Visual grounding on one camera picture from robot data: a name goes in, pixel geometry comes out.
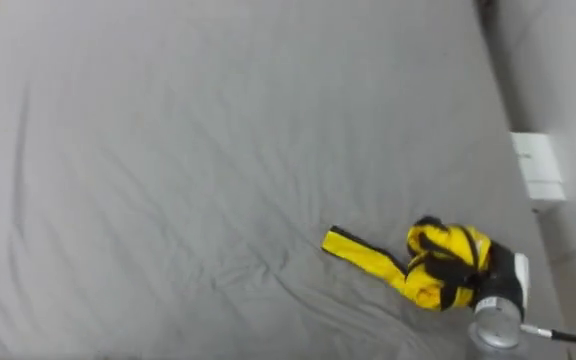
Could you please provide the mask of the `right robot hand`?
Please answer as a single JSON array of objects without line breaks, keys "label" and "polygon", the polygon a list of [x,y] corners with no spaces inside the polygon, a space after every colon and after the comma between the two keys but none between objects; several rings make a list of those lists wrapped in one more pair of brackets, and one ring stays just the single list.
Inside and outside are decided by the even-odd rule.
[{"label": "right robot hand", "polygon": [[425,271],[441,282],[439,309],[475,308],[478,301],[497,296],[515,305],[523,320],[528,286],[517,274],[517,253],[496,242],[485,250],[471,241],[466,250],[470,262],[448,250],[431,252],[423,260]]}]

